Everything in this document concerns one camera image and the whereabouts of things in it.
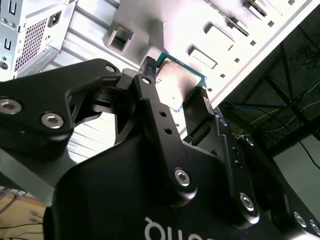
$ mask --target yellow cable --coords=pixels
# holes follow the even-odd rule
[[[316,85],[314,85],[313,88],[311,88],[307,93],[310,93],[311,91],[313,91],[313,90],[314,90],[317,86],[319,86],[319,85],[320,85],[320,82],[318,82]],[[276,111],[279,111],[279,108],[268,112],[268,114],[273,114],[273,113],[276,112]],[[252,125],[252,124],[254,124],[255,122],[257,122],[257,121],[265,118],[266,116],[268,116],[268,114],[265,114],[265,115],[263,115],[263,116],[255,119],[255,120],[253,120],[252,122],[250,122],[250,125]],[[240,131],[237,135],[235,134],[235,135],[236,135],[236,138],[238,138],[243,132],[244,132],[244,130],[241,129],[241,131]]]
[[[318,85],[320,84],[320,82],[318,82],[316,85],[313,86],[313,88],[311,88],[308,93],[310,93],[311,91],[313,91]]]
[[[253,120],[253,121],[252,121],[252,122],[250,122],[249,124],[250,124],[250,125],[252,125],[252,124],[254,124],[255,122],[257,122],[257,121],[259,121],[259,120],[261,120],[261,119],[265,118],[266,116],[268,116],[268,115],[270,115],[270,114],[273,114],[274,112],[279,111],[279,110],[280,110],[279,108],[274,109],[274,110],[272,110],[272,111],[268,112],[268,114],[265,114],[265,115],[263,115],[263,116],[261,116],[261,117],[259,117],[259,118],[255,119],[255,120]],[[238,137],[239,137],[243,132],[244,132],[244,130],[243,130],[243,129],[241,129],[241,131],[238,133],[238,135],[236,136],[236,138],[238,138]]]

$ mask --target black metal bracket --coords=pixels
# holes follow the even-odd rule
[[[319,223],[290,188],[276,164],[272,164],[272,161],[256,147],[257,144],[251,139],[242,137],[239,139],[241,146],[236,144],[228,123],[223,118],[217,116],[212,118],[209,112],[206,113],[207,117],[205,117],[204,110],[208,106],[205,104],[206,98],[200,90],[195,91],[192,97],[194,100],[198,99],[198,101],[193,101],[190,98],[191,101],[184,105],[187,130],[188,126],[191,125],[188,122],[194,123],[199,118],[205,119],[206,124],[201,124],[202,129],[196,129],[198,131],[201,129],[201,132],[207,133],[207,135],[202,134],[200,140],[193,139],[193,143],[197,143],[198,147],[206,151],[214,152],[220,160],[223,160],[229,195],[235,203],[233,206],[237,206],[240,210],[240,216],[245,216],[247,226],[259,219],[259,212],[252,211],[248,215],[248,211],[241,211],[240,205],[237,205],[237,193],[241,191],[247,194],[254,206],[259,204],[263,210],[271,210],[273,223],[287,239],[303,235],[316,236],[317,232],[311,223],[308,224],[308,227],[302,226],[299,219],[308,219],[316,225],[319,225]],[[191,138],[197,136],[197,130],[195,132],[193,129],[188,131],[188,133],[191,133]],[[237,224],[241,227],[246,226],[245,222],[238,222]]]
[[[319,237],[313,226],[314,223],[319,226],[319,222],[289,186],[276,163],[252,139],[240,137],[238,142],[250,169],[258,203],[264,210],[270,210],[273,223],[286,239]]]
[[[183,104],[183,111],[187,140],[192,139],[194,146],[216,154],[221,160],[234,223],[242,228],[256,224],[260,214],[245,159],[227,122],[214,115],[206,90],[196,89]],[[250,202],[250,207],[244,206],[244,199]]]

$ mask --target cable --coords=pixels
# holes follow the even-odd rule
[[[26,224],[17,225],[17,226],[4,226],[4,227],[0,227],[0,230],[1,229],[14,229],[14,228],[20,228],[20,227],[31,226],[31,225],[42,225],[42,223],[26,223]]]
[[[320,82],[318,82],[316,85],[314,85],[313,88],[311,88],[308,93],[310,93],[312,90],[314,90],[319,84],[320,84]]]
[[[317,104],[317,103],[320,103],[320,100],[315,101],[315,102],[313,102],[313,103],[305,106],[304,108],[302,108],[302,110],[305,110],[306,108],[311,107],[311,106],[313,106],[313,105],[315,105],[315,104]],[[278,130],[280,130],[280,129],[283,129],[283,128],[285,128],[285,126],[288,126],[296,117],[297,117],[297,116],[293,116],[284,126],[281,126],[281,127],[279,127],[279,128],[273,129],[273,130],[268,130],[268,131],[265,131],[265,132],[266,132],[266,133],[273,133],[273,132],[275,132],[275,131],[278,131]]]
[[[13,199],[7,204],[5,205],[2,209],[0,209],[0,214],[2,214],[5,210],[7,210],[15,201],[21,199],[24,195],[26,195],[27,193],[19,190],[13,197]]]
[[[21,233],[15,237],[13,237],[13,239],[17,239],[17,238],[21,237],[22,235],[26,235],[26,234],[43,234],[43,232],[24,232],[24,233]]]
[[[12,198],[12,200],[0,210],[0,214],[7,210],[16,200],[16,198]]]
[[[273,118],[274,120],[276,120],[277,122],[279,122],[285,129],[287,129],[290,133],[292,133],[292,131],[287,127],[285,126],[280,120],[278,120],[276,117],[268,114],[267,112],[259,109],[259,108],[256,108],[256,107],[253,107],[253,106],[248,106],[247,108],[250,108],[250,109],[255,109],[255,110],[258,110],[260,112],[263,112],[265,114],[267,114],[269,117]],[[320,166],[315,162],[315,160],[312,158],[312,156],[310,155],[309,151],[306,149],[305,145],[303,145],[303,143],[301,141],[298,141],[300,143],[300,145],[303,147],[303,149],[305,150],[305,152],[308,154],[309,158],[311,159],[312,163],[320,170]]]

